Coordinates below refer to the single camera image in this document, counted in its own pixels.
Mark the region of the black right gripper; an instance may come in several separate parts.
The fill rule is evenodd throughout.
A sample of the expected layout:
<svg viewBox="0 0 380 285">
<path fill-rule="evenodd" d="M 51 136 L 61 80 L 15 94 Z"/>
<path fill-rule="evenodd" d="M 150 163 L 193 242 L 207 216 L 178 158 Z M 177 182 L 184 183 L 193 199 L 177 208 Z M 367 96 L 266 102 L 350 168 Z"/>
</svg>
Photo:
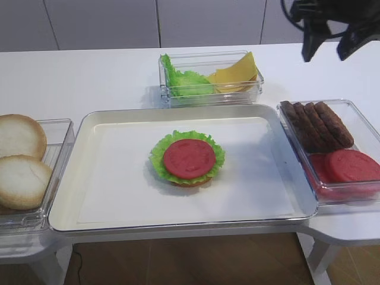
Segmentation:
<svg viewBox="0 0 380 285">
<path fill-rule="evenodd" d="M 329 37 L 341 37 L 337 53 L 341 61 L 379 37 L 379 1 L 293 1 L 289 21 L 303 31 L 302 56 L 310 62 Z M 327 24 L 347 24 L 347 30 L 332 34 Z"/>
</svg>

